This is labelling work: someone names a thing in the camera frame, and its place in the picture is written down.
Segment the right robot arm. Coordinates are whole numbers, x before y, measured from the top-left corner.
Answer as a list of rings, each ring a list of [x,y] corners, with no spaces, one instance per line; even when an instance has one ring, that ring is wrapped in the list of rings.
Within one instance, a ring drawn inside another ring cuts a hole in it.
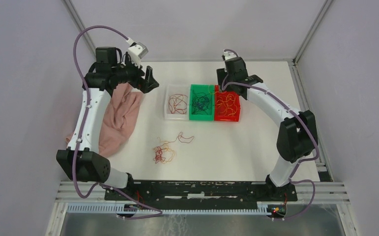
[[[222,55],[224,68],[217,69],[220,91],[232,91],[256,105],[279,126],[276,148],[279,153],[275,167],[266,177],[265,195],[276,201],[284,193],[284,187],[303,162],[312,161],[315,152],[319,157],[318,135],[315,115],[301,111],[275,95],[263,79],[250,75],[242,57],[232,52]]]

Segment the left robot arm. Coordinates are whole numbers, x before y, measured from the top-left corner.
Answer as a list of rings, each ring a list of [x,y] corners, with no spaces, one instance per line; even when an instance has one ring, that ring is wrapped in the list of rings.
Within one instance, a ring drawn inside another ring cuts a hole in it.
[[[111,167],[110,161],[99,153],[99,135],[106,108],[119,84],[129,84],[142,93],[159,86],[152,67],[145,70],[141,59],[148,53],[146,46],[132,43],[118,61],[120,49],[96,48],[96,61],[85,75],[82,106],[76,128],[67,148],[58,150],[56,160],[70,180],[97,182],[117,188],[124,200],[134,197],[136,188],[129,183],[132,176]]]

